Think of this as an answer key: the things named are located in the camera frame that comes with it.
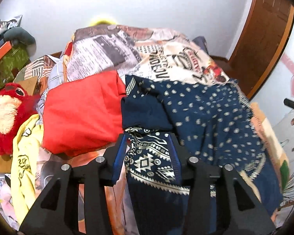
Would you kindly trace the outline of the navy patterned hooded garment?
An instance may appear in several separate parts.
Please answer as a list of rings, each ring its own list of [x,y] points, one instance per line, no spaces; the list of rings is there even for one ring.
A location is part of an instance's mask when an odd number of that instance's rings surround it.
[[[169,136],[206,164],[232,165],[269,214],[282,200],[249,101],[234,81],[215,85],[128,75],[121,101],[128,191],[140,234],[181,234],[190,190],[172,168]]]

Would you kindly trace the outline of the red folded garment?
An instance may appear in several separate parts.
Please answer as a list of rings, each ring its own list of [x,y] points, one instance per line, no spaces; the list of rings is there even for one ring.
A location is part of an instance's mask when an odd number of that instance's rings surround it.
[[[63,83],[47,94],[42,147],[77,156],[113,143],[123,132],[125,85],[116,71]]]

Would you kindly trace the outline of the brown wooden door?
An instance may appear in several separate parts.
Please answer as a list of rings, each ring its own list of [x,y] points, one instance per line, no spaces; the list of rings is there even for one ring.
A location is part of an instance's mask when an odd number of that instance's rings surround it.
[[[278,63],[293,23],[294,7],[289,0],[252,0],[229,59],[238,84],[249,99],[260,90]]]

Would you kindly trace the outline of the orange box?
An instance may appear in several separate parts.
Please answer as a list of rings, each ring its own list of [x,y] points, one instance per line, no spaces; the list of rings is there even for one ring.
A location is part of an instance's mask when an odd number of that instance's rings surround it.
[[[0,60],[2,59],[2,57],[5,56],[5,54],[7,52],[9,52],[11,50],[11,43],[10,41],[6,41],[1,47],[0,47]]]

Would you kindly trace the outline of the red plush toy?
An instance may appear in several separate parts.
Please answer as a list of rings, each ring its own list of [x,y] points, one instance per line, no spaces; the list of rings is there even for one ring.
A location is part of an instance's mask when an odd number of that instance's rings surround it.
[[[18,83],[7,83],[0,90],[0,155],[11,155],[19,127],[36,114],[38,94],[29,95]]]

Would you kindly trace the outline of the green patterned bag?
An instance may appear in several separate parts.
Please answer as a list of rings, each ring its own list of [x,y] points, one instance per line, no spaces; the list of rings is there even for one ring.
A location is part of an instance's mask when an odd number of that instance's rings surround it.
[[[20,44],[18,46],[13,46],[0,60],[0,89],[2,89],[6,83],[12,82],[18,72],[27,65],[29,61],[30,57],[25,45]]]

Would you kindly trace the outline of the printed newspaper pattern bedspread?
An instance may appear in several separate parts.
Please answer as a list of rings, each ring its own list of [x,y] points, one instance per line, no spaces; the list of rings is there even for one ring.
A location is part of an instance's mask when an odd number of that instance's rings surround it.
[[[126,97],[125,78],[128,75],[157,82],[180,81],[187,84],[200,83],[208,86],[234,81],[238,86],[237,82],[230,79],[204,50],[188,40],[184,35],[169,29],[134,28],[125,25],[98,25],[96,27],[78,29],[74,34],[73,40],[66,47],[62,69],[64,78],[60,83],[56,83],[53,74],[50,75],[48,88],[44,92],[45,101],[48,92],[63,83],[81,80],[88,76],[111,70],[118,73],[125,85],[125,96],[122,98]],[[264,137],[258,132],[255,123],[257,116],[251,103],[250,106],[252,125],[264,142],[264,146],[269,154]],[[36,123],[43,126],[44,134],[43,112],[44,108],[39,109],[37,112],[40,118]],[[180,186],[189,188],[190,199],[194,197],[194,193],[191,192],[189,186],[181,184],[178,174],[175,172],[176,166],[173,163],[172,157],[172,137],[176,138],[175,134],[170,134],[169,136],[169,144],[171,146],[170,158],[175,179]],[[36,198],[39,197],[41,191],[55,173],[59,171],[62,164],[69,164],[74,168],[87,165],[98,156],[104,155],[105,151],[115,143],[116,141],[92,152],[77,156],[67,156],[64,153],[51,153],[42,147],[41,142],[35,178]],[[200,159],[199,161],[208,168],[222,168],[230,165],[226,164],[216,167],[208,165]],[[275,167],[274,163],[272,164],[281,189],[280,171]],[[245,181],[235,168],[234,171]],[[246,184],[253,192],[254,197],[258,199],[259,205],[266,209],[255,194],[254,189],[249,183],[246,182]],[[206,228],[208,233],[213,233],[220,229],[220,222],[229,217],[226,211],[221,210],[217,206],[218,203],[225,203],[227,201],[227,192],[216,183],[211,183],[209,186],[201,183],[199,190],[204,191],[206,193],[205,196],[200,196],[200,203],[192,206],[188,205],[188,199],[187,211],[202,209],[203,212],[196,219],[190,220],[189,223],[197,229]],[[140,234],[128,191],[124,161],[116,184],[113,187],[105,188],[105,197],[113,233]],[[273,214],[269,214],[266,210],[266,219],[271,219]]]

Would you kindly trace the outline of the white cabinet with stickers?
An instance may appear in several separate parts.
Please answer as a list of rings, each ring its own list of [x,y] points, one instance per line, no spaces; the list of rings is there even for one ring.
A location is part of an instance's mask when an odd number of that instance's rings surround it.
[[[294,161],[294,111],[273,127],[276,137],[290,162]]]

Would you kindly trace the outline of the yellow garment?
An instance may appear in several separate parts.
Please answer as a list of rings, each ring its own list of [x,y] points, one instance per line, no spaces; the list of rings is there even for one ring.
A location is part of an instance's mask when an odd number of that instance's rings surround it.
[[[36,200],[35,178],[37,158],[43,138],[43,126],[34,114],[23,122],[13,139],[11,165],[11,199],[16,221],[21,224]]]

